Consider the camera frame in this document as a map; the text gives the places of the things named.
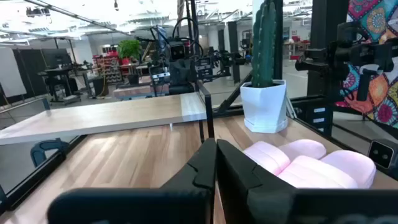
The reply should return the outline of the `black desk monitor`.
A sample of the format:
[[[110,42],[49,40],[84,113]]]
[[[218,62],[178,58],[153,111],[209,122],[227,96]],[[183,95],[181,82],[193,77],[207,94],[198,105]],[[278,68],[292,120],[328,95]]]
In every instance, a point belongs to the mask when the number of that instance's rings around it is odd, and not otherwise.
[[[47,68],[58,68],[59,65],[72,64],[66,49],[42,49],[41,52]]]

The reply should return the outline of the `black office desk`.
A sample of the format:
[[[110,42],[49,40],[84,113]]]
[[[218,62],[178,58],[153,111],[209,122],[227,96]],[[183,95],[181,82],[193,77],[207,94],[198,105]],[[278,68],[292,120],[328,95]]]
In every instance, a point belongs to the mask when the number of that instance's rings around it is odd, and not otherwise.
[[[83,65],[74,63],[59,65],[58,68],[48,68],[38,72],[48,90],[51,103],[64,105],[81,101],[81,95],[85,92],[88,97],[93,96],[88,78],[88,72],[92,64]]]

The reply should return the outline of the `green cactus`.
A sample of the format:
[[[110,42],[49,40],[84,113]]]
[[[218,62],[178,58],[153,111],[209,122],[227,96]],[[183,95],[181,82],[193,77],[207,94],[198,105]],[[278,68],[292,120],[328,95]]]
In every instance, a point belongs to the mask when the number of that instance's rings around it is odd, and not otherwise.
[[[273,0],[264,0],[256,12],[253,26],[252,87],[273,84],[276,9]]]

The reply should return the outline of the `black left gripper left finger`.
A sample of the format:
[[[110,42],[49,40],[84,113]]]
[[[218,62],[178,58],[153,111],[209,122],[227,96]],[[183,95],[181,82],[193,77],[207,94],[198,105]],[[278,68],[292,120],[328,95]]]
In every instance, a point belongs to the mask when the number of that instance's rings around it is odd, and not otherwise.
[[[207,139],[164,185],[79,188],[55,198],[48,224],[213,224],[216,142]]]

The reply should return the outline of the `white plant pot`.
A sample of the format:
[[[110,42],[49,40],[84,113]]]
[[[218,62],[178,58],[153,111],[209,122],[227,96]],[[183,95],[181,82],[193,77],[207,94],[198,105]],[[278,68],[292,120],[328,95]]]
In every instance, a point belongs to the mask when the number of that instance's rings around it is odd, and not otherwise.
[[[240,87],[244,124],[252,133],[274,134],[288,125],[286,81],[273,82],[266,88],[253,88],[251,82]]]

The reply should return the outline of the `pink slide sandal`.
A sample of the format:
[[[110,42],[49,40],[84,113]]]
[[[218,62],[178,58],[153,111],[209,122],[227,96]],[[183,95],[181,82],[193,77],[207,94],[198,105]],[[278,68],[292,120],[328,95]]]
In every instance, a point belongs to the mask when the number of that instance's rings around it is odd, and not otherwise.
[[[322,143],[310,139],[300,139],[276,147],[264,141],[258,141],[243,151],[265,170],[279,175],[298,156],[320,159],[326,155]]]
[[[339,150],[321,159],[298,156],[277,176],[296,188],[368,189],[375,175],[370,158]]]

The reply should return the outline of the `dark table clamp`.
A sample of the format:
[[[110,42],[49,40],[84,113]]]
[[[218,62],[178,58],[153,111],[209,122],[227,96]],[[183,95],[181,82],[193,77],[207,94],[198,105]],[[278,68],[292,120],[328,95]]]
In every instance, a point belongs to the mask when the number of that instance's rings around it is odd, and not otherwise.
[[[59,151],[65,151],[68,149],[68,147],[69,143],[62,141],[60,138],[38,142],[30,150],[30,157],[34,167],[38,167],[41,165],[41,163],[47,160],[47,156],[45,155],[46,151],[55,149],[58,149]]]

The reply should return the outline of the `red storage shelves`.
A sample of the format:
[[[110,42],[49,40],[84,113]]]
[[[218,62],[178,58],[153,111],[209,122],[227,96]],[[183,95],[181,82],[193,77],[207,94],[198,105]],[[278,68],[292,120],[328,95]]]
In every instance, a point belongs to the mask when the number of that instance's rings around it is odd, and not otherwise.
[[[93,61],[98,73],[105,77],[106,83],[116,84],[123,81],[120,69],[120,59],[116,51],[103,55],[94,55]]]

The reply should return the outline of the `green potted plant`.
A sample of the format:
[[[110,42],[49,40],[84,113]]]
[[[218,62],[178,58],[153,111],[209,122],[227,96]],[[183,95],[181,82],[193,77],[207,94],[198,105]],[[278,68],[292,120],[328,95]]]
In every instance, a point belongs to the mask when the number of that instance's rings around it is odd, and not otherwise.
[[[141,43],[138,40],[122,40],[118,44],[118,54],[121,58],[139,60],[141,57]]]

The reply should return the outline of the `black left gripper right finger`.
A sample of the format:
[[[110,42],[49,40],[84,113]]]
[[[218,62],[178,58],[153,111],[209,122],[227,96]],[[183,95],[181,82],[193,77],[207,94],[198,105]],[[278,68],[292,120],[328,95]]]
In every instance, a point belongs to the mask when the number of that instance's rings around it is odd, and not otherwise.
[[[376,166],[301,139],[239,150],[218,140],[225,219],[235,224],[398,224],[398,190],[374,189]]]

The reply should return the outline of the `white board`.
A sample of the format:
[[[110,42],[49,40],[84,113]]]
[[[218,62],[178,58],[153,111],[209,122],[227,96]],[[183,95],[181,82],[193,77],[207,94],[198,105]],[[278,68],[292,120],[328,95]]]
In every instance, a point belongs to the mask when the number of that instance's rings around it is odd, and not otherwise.
[[[12,49],[0,47],[0,85],[6,97],[27,93]]]

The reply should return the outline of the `colourful patterned cloth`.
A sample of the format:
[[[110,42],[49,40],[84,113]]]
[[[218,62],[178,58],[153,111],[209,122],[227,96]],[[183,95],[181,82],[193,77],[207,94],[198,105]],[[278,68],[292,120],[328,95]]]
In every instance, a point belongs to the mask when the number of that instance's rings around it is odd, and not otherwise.
[[[350,0],[347,21],[358,21],[370,42],[384,43],[398,37],[398,0]],[[371,78],[366,101],[335,103],[356,110],[369,119],[398,129],[398,57],[392,59],[394,69]]]

